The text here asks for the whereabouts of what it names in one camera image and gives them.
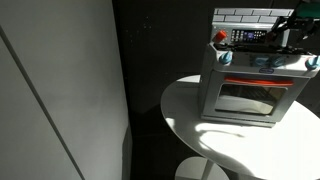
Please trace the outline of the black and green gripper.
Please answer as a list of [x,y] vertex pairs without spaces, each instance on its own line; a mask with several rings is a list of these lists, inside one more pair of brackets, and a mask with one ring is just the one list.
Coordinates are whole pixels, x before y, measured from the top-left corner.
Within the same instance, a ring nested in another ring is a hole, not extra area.
[[[320,0],[299,0],[290,17],[280,16],[266,35],[267,42],[286,43],[304,49],[320,47]],[[313,34],[302,38],[304,34]]]

